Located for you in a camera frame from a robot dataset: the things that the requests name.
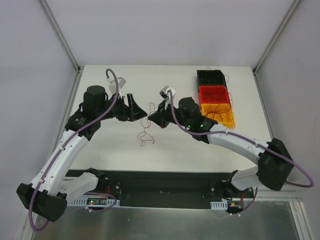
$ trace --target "tangled red wire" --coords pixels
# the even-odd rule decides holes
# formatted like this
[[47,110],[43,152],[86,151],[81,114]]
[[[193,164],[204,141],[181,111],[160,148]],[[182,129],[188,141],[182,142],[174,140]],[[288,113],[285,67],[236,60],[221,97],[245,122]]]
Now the tangled red wire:
[[[154,113],[156,110],[156,106],[153,102],[149,102],[149,114],[148,116],[150,116],[152,113]],[[153,136],[151,136],[149,133],[146,132],[146,129],[150,128],[151,127],[151,121],[148,119],[148,116],[146,117],[143,117],[141,118],[140,120],[140,123],[141,123],[141,126],[143,127],[143,131],[140,132],[138,135],[137,135],[137,139],[140,139],[141,141],[141,145],[140,147],[143,147],[144,145],[146,145],[147,141],[152,141],[152,144],[155,143],[155,138]],[[146,122],[147,122],[147,126],[145,126],[143,124],[143,120],[146,119]],[[146,136],[149,136],[151,137],[152,139],[143,139],[143,137],[146,137]]]
[[[230,117],[228,113],[232,109],[232,105],[233,105],[232,95],[230,94],[230,92],[228,92],[228,94],[229,94],[230,104],[229,104],[229,108],[227,110],[225,110],[225,109],[224,110],[219,110],[219,107],[222,104],[228,104],[228,103],[219,103],[215,107],[215,109],[212,109],[214,103],[210,103],[210,105],[209,105],[210,111],[207,112],[205,114],[205,116],[210,118],[210,119],[216,120],[218,122],[231,122],[235,118],[235,114],[232,112],[232,118],[228,119],[228,117]],[[211,102],[221,102],[221,100],[224,100],[223,96],[214,97],[212,95],[206,95],[205,97],[206,98],[210,98]]]

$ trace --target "red wire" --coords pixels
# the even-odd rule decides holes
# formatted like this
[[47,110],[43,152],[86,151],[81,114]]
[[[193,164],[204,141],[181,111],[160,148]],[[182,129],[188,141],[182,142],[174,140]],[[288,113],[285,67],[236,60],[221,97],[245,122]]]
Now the red wire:
[[[216,120],[218,122],[230,122],[232,121],[234,118],[235,118],[235,114],[232,112],[232,119],[228,119],[228,116],[229,116],[229,112],[230,110],[232,109],[232,106],[233,106],[233,96],[231,95],[230,92],[228,92],[228,95],[229,95],[229,101],[230,101],[230,105],[229,105],[229,109],[227,111],[219,111],[218,108],[221,104],[223,103],[219,103],[216,107],[215,107],[215,110],[213,111],[209,111],[205,114],[206,117],[212,119],[212,120]],[[223,95],[218,95],[218,96],[213,96],[213,95],[205,95],[204,96],[204,99],[207,100],[207,101],[211,101],[211,102],[221,102],[222,100],[225,101],[225,97]],[[212,104],[216,104],[216,103],[210,103],[209,105],[209,109],[211,110],[212,109]]]
[[[149,102],[149,114],[148,114],[148,116],[150,116],[152,113],[154,113],[155,110],[156,110],[155,104],[153,102]],[[148,116],[147,117],[143,117],[140,120],[141,126],[143,127],[143,131],[138,133],[138,135],[136,136],[136,138],[140,139],[140,141],[141,141],[140,147],[143,147],[144,145],[146,145],[147,141],[152,141],[152,144],[155,143],[155,138],[153,136],[151,136],[149,133],[146,132],[146,129],[151,127],[151,121],[148,120]],[[147,122],[148,126],[144,126],[143,125],[143,119],[144,118],[146,119],[146,122]],[[142,139],[143,137],[145,137],[147,135],[150,136],[152,139]]]
[[240,203],[244,203],[244,198],[245,198],[245,195],[244,195],[244,193],[243,192],[241,192],[241,201],[240,201]]
[[[110,187],[107,186],[107,187],[105,188],[105,193],[108,194],[109,191],[110,191]],[[105,200],[105,199],[108,199],[108,196],[107,196],[107,195],[105,195],[105,196],[103,196],[103,197],[101,198],[101,200]]]

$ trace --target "white wall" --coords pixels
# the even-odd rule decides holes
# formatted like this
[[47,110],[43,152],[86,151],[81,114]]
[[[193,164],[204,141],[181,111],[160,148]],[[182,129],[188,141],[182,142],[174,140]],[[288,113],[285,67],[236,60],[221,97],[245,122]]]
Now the white wall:
[[37,1],[1,1],[1,240],[16,236],[24,212],[16,189],[46,162],[74,79]]
[[[320,239],[320,1],[302,1],[258,72],[274,135],[313,176],[302,191],[315,239]],[[305,181],[297,171],[293,180]]]
[[48,0],[80,65],[254,67],[293,0]]

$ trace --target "white table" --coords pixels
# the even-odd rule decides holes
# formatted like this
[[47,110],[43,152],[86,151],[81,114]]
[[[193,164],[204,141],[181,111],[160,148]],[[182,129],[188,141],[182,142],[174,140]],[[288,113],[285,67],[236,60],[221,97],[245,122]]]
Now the white table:
[[[166,66],[166,65],[86,65],[74,100],[72,113],[83,101],[88,86],[104,86],[110,95],[105,71],[111,68],[126,80],[122,95],[132,93],[136,103],[149,111],[149,102],[157,108],[163,100],[159,91],[166,85],[176,91],[175,106],[183,97],[198,102],[197,70],[219,69],[229,76],[228,91],[233,98],[235,130],[258,139],[270,140],[255,80],[250,67]],[[147,130],[155,143],[140,147],[137,134],[143,131],[140,121],[121,122],[107,119],[81,151],[70,169],[166,172],[232,172],[253,167],[248,159],[220,146],[193,139],[175,124],[161,129],[152,124]]]

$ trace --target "purple cable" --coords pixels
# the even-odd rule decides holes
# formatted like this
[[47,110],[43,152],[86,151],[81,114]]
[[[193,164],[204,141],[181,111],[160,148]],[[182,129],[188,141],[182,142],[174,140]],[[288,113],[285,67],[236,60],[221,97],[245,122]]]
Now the purple cable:
[[252,206],[252,204],[254,203],[254,201],[256,200],[257,198],[257,195],[258,195],[258,187],[256,186],[255,187],[255,193],[254,193],[254,196],[252,198],[252,201],[249,203],[248,206],[245,207],[245,209],[243,209],[240,213],[243,213],[245,211],[247,211],[248,208],[250,208]]
[[[98,122],[99,120],[101,120],[105,115],[107,115],[111,109],[114,107],[114,105],[116,104],[116,101],[118,99],[118,96],[119,96],[119,84],[118,84],[118,80],[117,80],[117,76],[115,74],[115,72],[113,70],[111,70],[110,68],[108,68],[107,70],[105,70],[105,75],[107,78],[109,78],[109,74],[108,72],[110,72],[113,77],[114,77],[114,81],[115,81],[115,96],[114,96],[114,99],[111,103],[111,105],[108,107],[108,109],[102,114],[100,115],[99,117],[97,117],[95,120],[89,122],[88,124],[84,125],[83,127],[81,127],[80,129],[78,129],[74,134],[72,134],[66,141],[65,143],[62,145],[62,148],[66,148],[66,145],[75,137],[78,135],[78,133],[80,133],[81,131],[83,131],[84,129],[90,127],[92,124],[95,124],[96,122]],[[33,206],[34,206],[34,202],[35,202],[35,198],[36,198],[36,194],[40,188],[40,185],[42,184],[42,181],[45,180],[46,176],[47,176],[47,173],[49,172],[50,168],[53,166],[53,164],[55,163],[55,161],[57,160],[57,158],[59,157],[60,153],[62,152],[61,149],[59,149],[59,151],[55,154],[55,156],[53,157],[53,159],[51,160],[50,164],[48,165],[48,167],[46,168],[46,170],[44,171],[42,177],[41,177],[41,181],[39,181],[39,183],[36,185],[34,191],[33,191],[33,194],[32,194],[32,197],[31,197],[31,200],[30,200],[30,205],[29,205],[29,222],[30,222],[30,226],[31,228],[33,229],[33,231],[35,232],[40,232],[42,231],[49,223],[49,220],[47,220],[45,222],[45,224],[41,227],[41,228],[37,228],[34,224],[34,220],[33,220],[33,217],[32,217],[32,209],[33,209]]]
[[[255,141],[245,137],[245,136],[242,136],[240,134],[237,134],[237,133],[234,133],[234,132],[226,132],[226,131],[209,131],[209,132],[192,132],[192,131],[188,131],[186,130],[177,120],[177,117],[176,117],[176,114],[175,114],[175,109],[174,109],[174,98],[173,98],[173,95],[172,95],[172,92],[169,90],[168,91],[169,94],[170,94],[170,101],[171,101],[171,113],[172,113],[172,117],[173,117],[173,120],[175,122],[175,124],[184,132],[186,132],[187,134],[190,134],[190,135],[194,135],[194,136],[203,136],[203,135],[211,135],[211,134],[229,134],[229,135],[232,135],[232,136],[235,136],[237,138],[240,138],[242,140],[245,140],[253,145],[256,145]],[[297,186],[297,187],[302,187],[302,188],[312,188],[314,185],[315,185],[315,182],[314,180],[312,179],[312,177],[296,162],[292,161],[291,159],[261,145],[261,144],[257,144],[256,147],[259,147],[259,148],[262,148],[263,150],[277,156],[278,158],[281,158],[283,160],[285,160],[286,162],[292,164],[293,166],[295,166],[297,169],[300,170],[300,172],[302,172],[306,178],[309,180],[310,184],[301,184],[301,183],[295,183],[295,182],[291,182],[291,181],[286,181],[285,183],[286,184],[289,184],[289,185],[293,185],[293,186]]]

